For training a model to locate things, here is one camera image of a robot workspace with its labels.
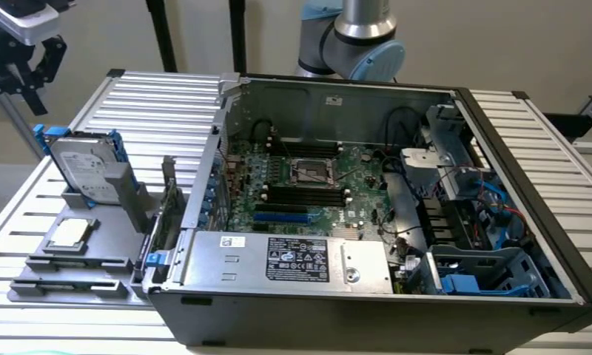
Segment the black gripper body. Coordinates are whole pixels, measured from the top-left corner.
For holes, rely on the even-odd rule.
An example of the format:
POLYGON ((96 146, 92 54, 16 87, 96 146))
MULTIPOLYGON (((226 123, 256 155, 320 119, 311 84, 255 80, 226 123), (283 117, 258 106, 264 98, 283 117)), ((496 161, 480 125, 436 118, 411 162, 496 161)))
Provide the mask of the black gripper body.
POLYGON ((29 66, 36 46, 19 42, 0 29, 0 94, 17 94, 37 90, 44 81, 29 66))

